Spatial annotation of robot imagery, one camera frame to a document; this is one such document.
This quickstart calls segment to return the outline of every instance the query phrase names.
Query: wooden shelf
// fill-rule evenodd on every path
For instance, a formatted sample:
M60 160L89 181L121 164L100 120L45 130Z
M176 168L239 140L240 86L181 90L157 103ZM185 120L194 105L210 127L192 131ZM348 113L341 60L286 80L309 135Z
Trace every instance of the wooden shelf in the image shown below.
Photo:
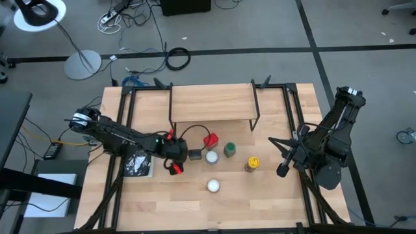
M254 120L253 84L210 84L172 87L172 122Z

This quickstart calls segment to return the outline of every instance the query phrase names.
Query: yellow cable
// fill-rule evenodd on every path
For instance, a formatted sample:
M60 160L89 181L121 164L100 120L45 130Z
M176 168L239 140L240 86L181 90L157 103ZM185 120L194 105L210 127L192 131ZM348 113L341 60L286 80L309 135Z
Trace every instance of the yellow cable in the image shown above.
M32 133L30 133L27 129L26 129L26 127L25 126L21 126L22 128L23 128L23 130L29 135L29 136L31 136L32 138L35 138L35 139L39 139L39 140L47 140L47 141L49 141L49 138L46 138L46 137L42 137L42 136L36 136L36 135L34 135L34 134L32 134ZM72 142L63 142L63 141L60 141L60 140L52 140L52 142L57 142L57 143L61 143L61 144L66 144L66 145L69 145L69 146L86 146L86 145L88 145L88 143L87 142L85 142L85 143L72 143Z

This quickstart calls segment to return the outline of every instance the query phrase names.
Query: floor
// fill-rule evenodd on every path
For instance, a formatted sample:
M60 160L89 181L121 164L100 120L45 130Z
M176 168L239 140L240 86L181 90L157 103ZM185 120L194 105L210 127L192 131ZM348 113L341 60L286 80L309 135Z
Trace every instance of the floor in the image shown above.
M98 18L110 7L109 0L64 2L68 11L61 24L83 49L95 50L104 58L132 53L120 47L161 50L151 19L143 27L124 31L119 46L121 32L104 35L96 28ZM224 7L233 5L229 0L217 2ZM157 77L165 83L196 85L246 83L251 79L260 83L272 75L274 83L313 83L322 113L329 111L336 87L362 90L367 104L360 110L352 131L352 149L374 221L388 226L394 222L393 215L416 215L416 144L402 145L395 138L398 131L416 127L416 37L408 34L416 26L416 17L411 16L412 10L381 15L385 7L403 2L406 1L244 0L233 10L221 10L213 4L212 11L204 14L171 17L153 8L168 48L185 47L195 56L184 70L163 70L140 79L152 83ZM9 81L0 88L32 92L27 117L53 138L67 128L63 119L111 85L109 69L84 81L65 77L63 61L74 50L58 28L29 33L11 21L0 37L0 51L20 62L16 69L6 71ZM171 63L184 60L174 57ZM114 62L111 75L121 83L129 75L125 68L157 68L162 61L161 57L133 54ZM103 60L102 68L108 62ZM40 134L29 123L24 125ZM64 140L82 142L80 135L71 132L65 134ZM39 154L49 145L32 138L28 141ZM64 146L58 159L86 159L87 151L87 147ZM21 170L22 153L19 145L14 146L7 167ZM28 153L26 172L30 172L32 163ZM343 171L341 184L348 207L362 217L348 169ZM3 216L1 233L9 232L16 210L11 207ZM350 215L355 224L364 224ZM74 220L73 213L57 219L27 218L20 233L69 231ZM396 226L415 229L416 219Z

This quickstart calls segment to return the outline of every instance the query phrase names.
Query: yellow lid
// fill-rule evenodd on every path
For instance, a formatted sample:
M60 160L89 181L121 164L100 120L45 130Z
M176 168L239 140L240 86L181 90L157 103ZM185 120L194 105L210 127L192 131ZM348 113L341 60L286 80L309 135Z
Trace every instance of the yellow lid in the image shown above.
M251 168L257 168L260 165L260 160L256 157L251 157L248 159L248 166Z

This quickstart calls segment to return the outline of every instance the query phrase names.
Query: extension cord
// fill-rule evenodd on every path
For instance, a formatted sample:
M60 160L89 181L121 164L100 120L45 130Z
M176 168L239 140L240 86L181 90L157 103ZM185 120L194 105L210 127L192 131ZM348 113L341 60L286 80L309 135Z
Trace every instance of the extension cord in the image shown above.
M112 20L114 17L116 17L118 14L117 14L117 12L115 11L115 10L111 10L111 12L110 12L110 16L105 16L105 17L103 17L102 19L101 19L101 23L102 24L104 24L104 23L106 23L106 22L108 22L108 21L110 21L110 20Z

